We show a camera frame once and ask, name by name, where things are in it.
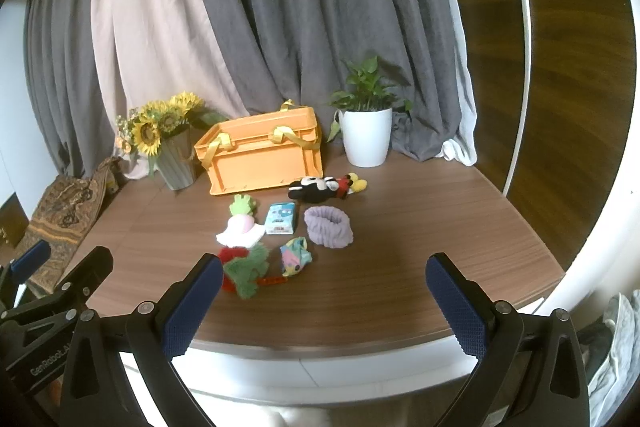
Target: small box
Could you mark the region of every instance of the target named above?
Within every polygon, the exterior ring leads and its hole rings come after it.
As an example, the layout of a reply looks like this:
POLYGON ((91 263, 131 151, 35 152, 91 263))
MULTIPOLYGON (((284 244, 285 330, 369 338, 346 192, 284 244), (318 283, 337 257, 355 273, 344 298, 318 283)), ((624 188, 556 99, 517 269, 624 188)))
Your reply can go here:
POLYGON ((291 201, 286 203, 273 203, 269 207, 267 218, 264 221, 266 233, 294 233, 296 229, 296 204, 291 201))

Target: yellow flower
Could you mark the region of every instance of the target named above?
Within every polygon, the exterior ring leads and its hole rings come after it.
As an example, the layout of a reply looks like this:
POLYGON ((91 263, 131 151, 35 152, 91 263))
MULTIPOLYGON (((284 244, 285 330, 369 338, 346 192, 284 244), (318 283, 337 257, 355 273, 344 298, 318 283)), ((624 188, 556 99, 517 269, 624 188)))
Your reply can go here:
POLYGON ((145 103, 140 108, 140 121, 141 122, 153 122, 158 124, 160 117, 166 111, 166 102, 162 100, 153 100, 145 103))
POLYGON ((183 113, 175 105, 168 105, 158 121, 160 132, 170 133, 182 122, 183 113))
POLYGON ((149 156, 158 154, 160 148, 160 132, 158 126, 152 121, 142 121, 133 127, 134 143, 140 150, 149 156))
POLYGON ((194 107, 204 105, 204 100, 197 94, 183 91, 180 94, 174 94, 169 100, 169 104, 177 105, 183 114, 187 114, 194 107))

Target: purple headband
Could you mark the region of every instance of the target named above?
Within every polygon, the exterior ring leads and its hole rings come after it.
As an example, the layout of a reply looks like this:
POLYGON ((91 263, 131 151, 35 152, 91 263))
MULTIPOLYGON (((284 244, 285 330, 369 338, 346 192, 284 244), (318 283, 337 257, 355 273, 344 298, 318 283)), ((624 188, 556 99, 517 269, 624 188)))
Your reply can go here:
POLYGON ((334 206, 312 206, 305 212, 306 231, 316 245, 344 248, 353 242, 349 216, 334 206))

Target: gray vase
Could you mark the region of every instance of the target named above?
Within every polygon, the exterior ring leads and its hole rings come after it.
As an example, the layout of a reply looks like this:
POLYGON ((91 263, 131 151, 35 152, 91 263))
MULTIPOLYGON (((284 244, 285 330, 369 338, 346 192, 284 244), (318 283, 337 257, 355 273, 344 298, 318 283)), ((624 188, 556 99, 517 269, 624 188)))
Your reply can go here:
POLYGON ((193 185, 196 181, 196 173, 189 130, 162 141, 162 149, 156 165, 171 190, 180 190, 193 185))

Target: yellow fabric strap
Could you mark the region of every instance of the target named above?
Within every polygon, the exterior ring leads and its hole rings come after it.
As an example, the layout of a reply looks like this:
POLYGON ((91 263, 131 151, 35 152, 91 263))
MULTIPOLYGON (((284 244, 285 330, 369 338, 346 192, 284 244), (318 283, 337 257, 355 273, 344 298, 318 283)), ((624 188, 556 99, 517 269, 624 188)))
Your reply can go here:
POLYGON ((285 100, 282 105, 280 106, 280 110, 281 111, 288 111, 289 110, 289 106, 291 105, 296 105, 293 103, 293 100, 289 99, 289 100, 285 100))
POLYGON ((277 126, 269 135, 269 140, 275 144, 280 144, 284 138, 289 138, 293 143, 300 145, 302 149, 320 149, 320 142, 308 142, 296 136, 291 127, 285 125, 277 126))
POLYGON ((220 134, 218 134, 218 136, 216 136, 216 139, 209 144, 209 147, 207 148, 207 153, 202 159, 202 166, 205 169, 208 169, 211 166, 211 163, 213 161, 213 156, 216 155, 216 152, 218 152, 219 147, 223 151, 230 151, 234 147, 233 144, 231 143, 231 138, 226 132, 221 132, 220 134))

